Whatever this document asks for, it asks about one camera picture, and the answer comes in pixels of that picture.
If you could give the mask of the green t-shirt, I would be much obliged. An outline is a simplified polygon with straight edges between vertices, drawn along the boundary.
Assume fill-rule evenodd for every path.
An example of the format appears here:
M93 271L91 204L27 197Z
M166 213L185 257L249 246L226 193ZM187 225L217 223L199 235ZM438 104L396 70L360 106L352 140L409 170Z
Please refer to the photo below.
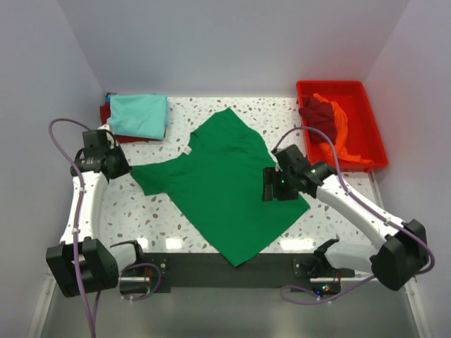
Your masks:
M261 135L227 108L191 132L189 153L136 165L144 195L165 193L233 266L248 261L308 210L302 198L263 201L263 170L275 166Z

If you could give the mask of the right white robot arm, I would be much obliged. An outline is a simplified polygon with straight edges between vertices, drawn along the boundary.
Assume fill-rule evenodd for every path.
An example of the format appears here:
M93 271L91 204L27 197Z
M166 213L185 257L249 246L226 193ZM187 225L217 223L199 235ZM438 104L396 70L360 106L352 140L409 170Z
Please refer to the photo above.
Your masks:
M263 201L289 201L307 194L337 211L370 241L365 246L329 239L311 254L312 276L357 270L371 273L397 291L434 266L426 229L419 221L406 222L383 210L352 188L331 165L310 163L295 145L272 153L277 165L263 170Z

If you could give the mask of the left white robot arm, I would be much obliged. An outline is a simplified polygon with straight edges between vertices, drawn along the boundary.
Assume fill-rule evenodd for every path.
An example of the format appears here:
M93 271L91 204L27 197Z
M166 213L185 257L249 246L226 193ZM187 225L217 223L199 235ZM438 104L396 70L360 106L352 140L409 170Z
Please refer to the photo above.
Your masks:
M141 275L146 259L137 240L104 246L100 238L101 205L112 180L131 171L108 124L82 133L83 146L69 159L73 198L64 233L46 252L46 262L62 294L71 298L113 289L123 270Z

